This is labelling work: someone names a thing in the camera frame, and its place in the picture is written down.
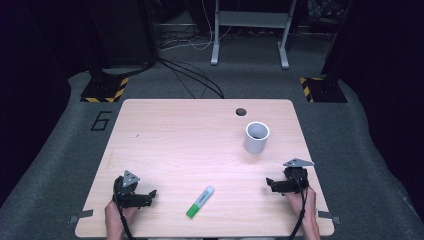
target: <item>table top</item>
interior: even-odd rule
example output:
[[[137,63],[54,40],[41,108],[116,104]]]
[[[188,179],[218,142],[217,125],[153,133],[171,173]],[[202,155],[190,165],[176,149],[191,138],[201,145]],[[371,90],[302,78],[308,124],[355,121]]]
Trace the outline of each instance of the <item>table top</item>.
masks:
[[[243,108],[245,116],[236,114]],[[270,135],[260,154],[243,148],[245,128],[265,123]],[[157,189],[150,207],[130,225],[134,237],[278,237],[292,232],[297,216],[266,178],[285,180],[283,163],[311,161],[293,104],[264,99],[126,100],[87,197],[78,237],[105,237],[104,207],[125,170],[141,178],[136,194]],[[317,193],[317,209],[328,211],[314,167],[305,167]],[[215,192],[190,219],[187,210],[207,186]],[[323,236],[334,232],[317,218]]]

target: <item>human arm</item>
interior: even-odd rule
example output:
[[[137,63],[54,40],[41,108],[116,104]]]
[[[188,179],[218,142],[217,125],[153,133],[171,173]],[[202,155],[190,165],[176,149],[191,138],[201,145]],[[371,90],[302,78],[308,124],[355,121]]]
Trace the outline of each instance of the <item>human arm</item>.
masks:
[[[302,228],[305,234],[306,240],[317,240],[321,239],[319,234],[319,227],[316,221],[316,193],[311,188],[308,187],[303,191],[303,194],[306,198],[305,203],[305,215],[302,220]],[[294,213],[299,216],[300,211],[302,210],[302,196],[300,193],[284,193],[287,199],[290,202],[290,205]]]
[[[138,208],[129,207],[123,208],[122,214],[127,220],[128,225],[131,224],[135,213]],[[119,215],[118,208],[115,202],[110,201],[105,207],[105,224],[106,224],[106,235],[107,240],[121,240],[122,235],[125,232],[124,226]]]

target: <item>white cup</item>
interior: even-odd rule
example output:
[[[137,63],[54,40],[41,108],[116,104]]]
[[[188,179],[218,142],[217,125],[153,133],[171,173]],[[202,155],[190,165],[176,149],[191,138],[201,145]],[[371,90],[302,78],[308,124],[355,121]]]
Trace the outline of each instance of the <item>white cup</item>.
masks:
[[[261,122],[251,122],[246,127],[246,137],[244,138],[244,149],[257,154],[265,148],[266,140],[269,136],[269,128]]]

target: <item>highlighter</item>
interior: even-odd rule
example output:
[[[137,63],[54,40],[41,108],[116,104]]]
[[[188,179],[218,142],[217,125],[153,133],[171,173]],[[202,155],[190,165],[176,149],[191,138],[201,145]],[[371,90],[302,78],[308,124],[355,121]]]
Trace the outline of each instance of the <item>highlighter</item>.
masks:
[[[199,209],[205,204],[205,202],[209,199],[215,189],[211,186],[208,186],[205,191],[203,191],[202,195],[197,199],[197,201],[191,206],[191,208],[186,212],[186,215],[190,218],[193,218],[194,215],[199,211]]]

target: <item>black curtain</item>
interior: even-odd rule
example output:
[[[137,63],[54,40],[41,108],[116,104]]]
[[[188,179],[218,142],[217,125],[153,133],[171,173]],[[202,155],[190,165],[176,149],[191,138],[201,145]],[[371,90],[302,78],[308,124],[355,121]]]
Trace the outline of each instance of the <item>black curtain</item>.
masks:
[[[356,24],[341,30],[325,69],[339,67],[357,93],[375,146],[424,219],[424,2],[354,5],[349,15]],[[349,54],[340,55],[345,49]]]
[[[72,43],[60,1],[0,4],[3,204],[65,110],[71,93],[68,79],[86,68]]]

